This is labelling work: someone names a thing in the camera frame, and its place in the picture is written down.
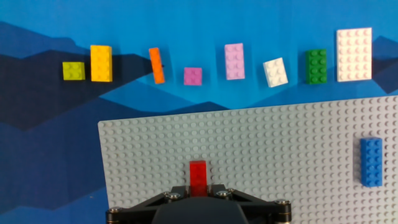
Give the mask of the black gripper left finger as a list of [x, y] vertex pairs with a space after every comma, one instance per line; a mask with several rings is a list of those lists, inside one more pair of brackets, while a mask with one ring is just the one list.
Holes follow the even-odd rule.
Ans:
[[151, 223], [158, 209], [168, 203], [189, 198], [190, 187], [172, 187], [131, 208], [111, 207], [105, 213], [106, 223]]

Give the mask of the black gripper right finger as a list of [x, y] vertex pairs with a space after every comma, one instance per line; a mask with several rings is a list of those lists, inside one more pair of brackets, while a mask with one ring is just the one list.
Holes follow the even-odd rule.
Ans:
[[227, 189], [223, 184], [209, 185], [208, 196], [234, 205], [235, 208], [226, 208], [226, 205], [221, 208], [243, 218], [247, 223], [292, 223], [290, 200], [265, 201], [236, 189]]

